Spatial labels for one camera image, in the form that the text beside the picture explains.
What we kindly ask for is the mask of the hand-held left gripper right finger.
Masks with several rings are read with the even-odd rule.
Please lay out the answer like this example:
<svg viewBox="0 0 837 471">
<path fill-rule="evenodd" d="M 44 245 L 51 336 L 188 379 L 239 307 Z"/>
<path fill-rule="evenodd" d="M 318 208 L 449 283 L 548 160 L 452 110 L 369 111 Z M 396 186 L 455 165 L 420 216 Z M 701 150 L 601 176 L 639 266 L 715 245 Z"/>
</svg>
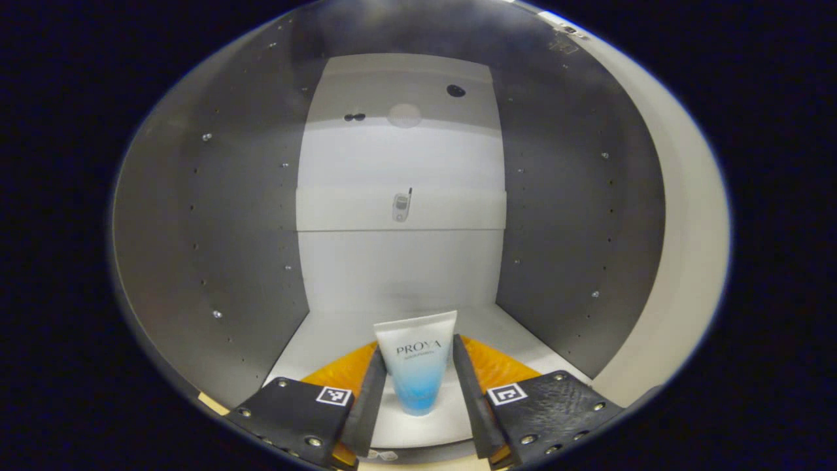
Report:
<svg viewBox="0 0 837 471">
<path fill-rule="evenodd" d="M 624 411 L 567 370 L 541 374 L 462 335 L 453 337 L 453 364 L 477 456 L 492 470 L 568 453 Z"/>
</svg>

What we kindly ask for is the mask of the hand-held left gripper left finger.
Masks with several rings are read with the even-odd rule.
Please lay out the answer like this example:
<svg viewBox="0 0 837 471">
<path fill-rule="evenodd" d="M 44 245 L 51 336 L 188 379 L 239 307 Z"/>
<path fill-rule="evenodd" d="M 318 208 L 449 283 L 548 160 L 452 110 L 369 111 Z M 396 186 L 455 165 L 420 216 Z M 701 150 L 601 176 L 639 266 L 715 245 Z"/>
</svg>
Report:
<svg viewBox="0 0 837 471">
<path fill-rule="evenodd" d="M 278 376 L 226 419 L 282 453 L 329 470 L 356 470 L 367 457 L 386 368 L 365 345 L 301 381 Z"/>
</svg>

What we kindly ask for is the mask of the white and blue bottle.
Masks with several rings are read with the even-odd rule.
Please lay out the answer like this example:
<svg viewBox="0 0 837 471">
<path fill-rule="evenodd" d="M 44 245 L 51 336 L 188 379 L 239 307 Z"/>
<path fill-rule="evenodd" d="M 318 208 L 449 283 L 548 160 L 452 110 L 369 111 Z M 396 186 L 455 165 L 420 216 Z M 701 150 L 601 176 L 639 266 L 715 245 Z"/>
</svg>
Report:
<svg viewBox="0 0 837 471">
<path fill-rule="evenodd" d="M 373 325 L 386 372 L 401 408 L 428 415 L 436 404 L 451 357 L 458 312 L 431 314 Z"/>
</svg>

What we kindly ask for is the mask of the dark grey cabinet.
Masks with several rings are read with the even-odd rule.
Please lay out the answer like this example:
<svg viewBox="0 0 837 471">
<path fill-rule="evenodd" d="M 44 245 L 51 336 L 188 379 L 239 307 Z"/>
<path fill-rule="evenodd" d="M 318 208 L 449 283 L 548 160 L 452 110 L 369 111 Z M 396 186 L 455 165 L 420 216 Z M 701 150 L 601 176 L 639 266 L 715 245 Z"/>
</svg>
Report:
<svg viewBox="0 0 837 471">
<path fill-rule="evenodd" d="M 114 285 L 143 349 L 254 440 L 226 414 L 272 379 L 452 310 L 455 335 L 592 384 L 651 295 L 666 196 L 636 104 L 572 35 L 517 0 L 316 0 L 206 59 L 114 186 Z M 309 186 L 504 190 L 506 225 L 299 232 Z M 386 375 L 358 469 L 473 451 L 454 367 L 421 417 Z"/>
</svg>

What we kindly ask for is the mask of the white cabinet shelf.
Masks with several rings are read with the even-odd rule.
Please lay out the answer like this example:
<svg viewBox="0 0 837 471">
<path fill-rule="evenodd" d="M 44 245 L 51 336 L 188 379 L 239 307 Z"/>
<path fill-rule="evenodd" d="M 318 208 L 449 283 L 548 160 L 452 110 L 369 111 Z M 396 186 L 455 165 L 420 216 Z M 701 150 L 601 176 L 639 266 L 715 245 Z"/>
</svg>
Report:
<svg viewBox="0 0 837 471">
<path fill-rule="evenodd" d="M 299 232 L 502 230 L 504 190 L 309 186 L 296 191 Z"/>
</svg>

